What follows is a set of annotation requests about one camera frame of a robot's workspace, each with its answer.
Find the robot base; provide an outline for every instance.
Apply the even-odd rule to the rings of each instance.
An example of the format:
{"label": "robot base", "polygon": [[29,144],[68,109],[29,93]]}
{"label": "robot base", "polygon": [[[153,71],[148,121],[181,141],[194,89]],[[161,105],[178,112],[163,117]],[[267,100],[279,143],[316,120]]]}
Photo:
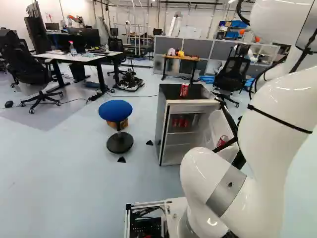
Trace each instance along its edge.
{"label": "robot base", "polygon": [[[153,219],[161,219],[160,236],[162,238],[198,238],[191,230],[187,220],[187,200],[185,197],[167,199],[165,201],[131,203],[126,205],[125,222],[124,222],[124,237],[136,238],[136,230],[142,232],[140,228],[135,227],[135,215],[143,214],[142,216],[153,217]],[[232,232],[228,232],[222,238],[238,238]]]}
{"label": "robot base", "polygon": [[137,77],[134,77],[134,82],[135,83],[131,85],[131,83],[129,83],[128,80],[123,79],[117,83],[116,88],[125,91],[135,92],[144,85],[143,80]]}

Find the silver band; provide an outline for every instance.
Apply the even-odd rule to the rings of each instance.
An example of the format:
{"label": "silver band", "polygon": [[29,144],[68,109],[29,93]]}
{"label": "silver band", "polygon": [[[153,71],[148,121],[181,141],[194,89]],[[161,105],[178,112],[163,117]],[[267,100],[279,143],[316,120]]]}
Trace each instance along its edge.
{"label": "silver band", "polygon": [[230,166],[216,189],[210,195],[206,205],[221,217],[239,193],[246,175],[234,166]]}

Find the gray partition panel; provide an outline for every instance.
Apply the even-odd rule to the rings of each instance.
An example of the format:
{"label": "gray partition panel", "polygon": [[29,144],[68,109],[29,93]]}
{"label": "gray partition panel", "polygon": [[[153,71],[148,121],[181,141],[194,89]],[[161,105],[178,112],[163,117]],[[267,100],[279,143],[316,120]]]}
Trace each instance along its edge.
{"label": "gray partition panel", "polygon": [[[199,75],[204,75],[206,68],[207,68],[207,60],[201,60],[197,63],[196,69],[200,70]],[[181,60],[180,66],[179,66],[179,72],[180,73],[187,73],[191,74],[193,70],[194,63],[188,60]]]}
{"label": "gray partition panel", "polygon": [[237,44],[238,43],[233,43],[233,42],[215,41],[210,59],[227,60],[230,53],[230,47],[234,47]]}
{"label": "gray partition panel", "polygon": [[247,71],[247,75],[252,76],[253,78],[256,77],[259,73],[264,71],[268,66],[262,65],[250,65]]}
{"label": "gray partition panel", "polygon": [[188,56],[199,56],[208,59],[212,47],[212,41],[184,39],[183,51]]}
{"label": "gray partition panel", "polygon": [[180,49],[182,42],[183,38],[156,37],[155,54],[166,54],[170,48]]}

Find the red can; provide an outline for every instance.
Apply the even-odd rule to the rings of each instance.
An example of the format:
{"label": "red can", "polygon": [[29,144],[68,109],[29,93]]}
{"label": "red can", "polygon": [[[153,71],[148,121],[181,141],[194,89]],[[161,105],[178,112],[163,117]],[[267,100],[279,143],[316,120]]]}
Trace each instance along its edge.
{"label": "red can", "polygon": [[182,83],[182,86],[181,86],[181,89],[180,89],[180,95],[183,96],[183,97],[187,97],[188,89],[189,89],[189,84],[188,83]]}
{"label": "red can", "polygon": [[188,120],[188,118],[185,118],[184,127],[188,127],[188,126],[189,126],[189,120]]}
{"label": "red can", "polygon": [[178,126],[178,118],[173,118],[172,120],[172,126],[177,127]]}
{"label": "red can", "polygon": [[226,135],[222,135],[217,143],[217,147],[224,145],[229,140],[229,137]]}
{"label": "red can", "polygon": [[184,116],[180,116],[178,121],[178,127],[184,127],[184,121]]}

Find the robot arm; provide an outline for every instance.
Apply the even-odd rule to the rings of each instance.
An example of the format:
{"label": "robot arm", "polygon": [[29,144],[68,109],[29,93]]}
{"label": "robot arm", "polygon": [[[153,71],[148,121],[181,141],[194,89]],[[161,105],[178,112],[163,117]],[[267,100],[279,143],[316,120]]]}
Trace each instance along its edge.
{"label": "robot arm", "polygon": [[[295,45],[316,6],[313,0],[257,0],[250,25],[264,39]],[[198,237],[221,238],[227,230],[239,238],[280,236],[288,168],[317,122],[317,66],[288,74],[299,57],[291,53],[280,71],[268,71],[275,79],[255,94],[240,121],[239,147],[253,178],[206,148],[194,148],[183,158],[186,217]]]}
{"label": "robot arm", "polygon": [[85,27],[85,23],[84,23],[84,19],[82,16],[72,16],[72,15],[68,15],[67,16],[68,19],[68,27],[72,27],[72,21],[75,21],[77,23],[79,23],[81,26]]}

